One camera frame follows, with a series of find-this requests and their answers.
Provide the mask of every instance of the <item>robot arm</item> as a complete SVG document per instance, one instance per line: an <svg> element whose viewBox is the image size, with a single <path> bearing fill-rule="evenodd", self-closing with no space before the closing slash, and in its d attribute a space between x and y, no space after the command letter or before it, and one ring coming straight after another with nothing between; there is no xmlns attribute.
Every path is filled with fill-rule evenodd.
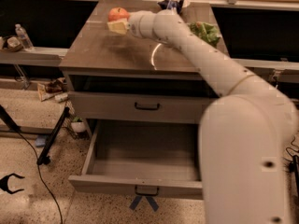
<svg viewBox="0 0 299 224"><path fill-rule="evenodd" d="M139 11L129 24L132 35L180 50L220 96L199 127L207 223L292 223L281 159L298 128L292 101L194 35L174 11Z"/></svg>

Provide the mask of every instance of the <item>clear bottle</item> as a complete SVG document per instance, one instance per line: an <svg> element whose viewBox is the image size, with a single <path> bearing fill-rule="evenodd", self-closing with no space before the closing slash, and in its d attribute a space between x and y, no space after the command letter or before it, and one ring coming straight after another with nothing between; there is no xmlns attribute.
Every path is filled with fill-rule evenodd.
<svg viewBox="0 0 299 224"><path fill-rule="evenodd" d="M27 51L34 51L35 47L32 44L26 30L21 27L19 24L16 24L16 34L18 35L19 40L21 41L22 46Z"/></svg>

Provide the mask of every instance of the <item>drawer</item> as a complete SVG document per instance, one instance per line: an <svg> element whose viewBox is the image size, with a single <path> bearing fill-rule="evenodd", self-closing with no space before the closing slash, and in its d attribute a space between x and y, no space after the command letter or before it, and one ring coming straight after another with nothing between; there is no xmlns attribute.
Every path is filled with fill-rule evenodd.
<svg viewBox="0 0 299 224"><path fill-rule="evenodd" d="M77 191L202 199L196 124L98 120Z"/></svg>
<svg viewBox="0 0 299 224"><path fill-rule="evenodd" d="M202 97L70 92L78 116L85 119L119 119L198 123L213 101Z"/></svg>

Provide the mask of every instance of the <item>drawer handle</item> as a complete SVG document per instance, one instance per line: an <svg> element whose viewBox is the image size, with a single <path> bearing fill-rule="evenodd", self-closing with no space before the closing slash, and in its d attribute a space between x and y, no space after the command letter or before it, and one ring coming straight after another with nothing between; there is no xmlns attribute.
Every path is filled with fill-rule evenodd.
<svg viewBox="0 0 299 224"><path fill-rule="evenodd" d="M137 196L146 196L146 197L156 197L159 195L159 187L157 187L157 191L156 193L153 193L153 194L147 194L147 193L140 193L138 192L138 186L135 186L135 194Z"/></svg>
<svg viewBox="0 0 299 224"><path fill-rule="evenodd" d="M135 102L135 109L140 109L140 110L158 110L160 108L160 104L158 103L157 105L140 105L139 103Z"/></svg>

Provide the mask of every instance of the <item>floor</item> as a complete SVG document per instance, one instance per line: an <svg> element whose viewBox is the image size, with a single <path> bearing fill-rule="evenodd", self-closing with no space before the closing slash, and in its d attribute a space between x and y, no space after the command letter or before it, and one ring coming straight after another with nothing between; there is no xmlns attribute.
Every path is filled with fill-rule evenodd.
<svg viewBox="0 0 299 224"><path fill-rule="evenodd" d="M54 99L40 102L35 89L23 91L20 87L20 83L0 82L0 105L18 125L53 128L64 103L58 104ZM35 137L29 142L34 146ZM159 209L154 211L143 198L132 210L129 207L134 196L76 192L68 177L80 174L88 147L88 140L75 140L66 129L61 129L50 151L51 163L40 166L44 181L60 205L65 224L206 223L203 201L155 198ZM35 150L37 154L41 152L40 147ZM0 190L0 223L60 223L57 206L39 179L33 150L20 138L1 136L0 178L11 173L25 178L11 177L8 186L24 191L9 195ZM292 212L299 213L295 198L292 190Z"/></svg>

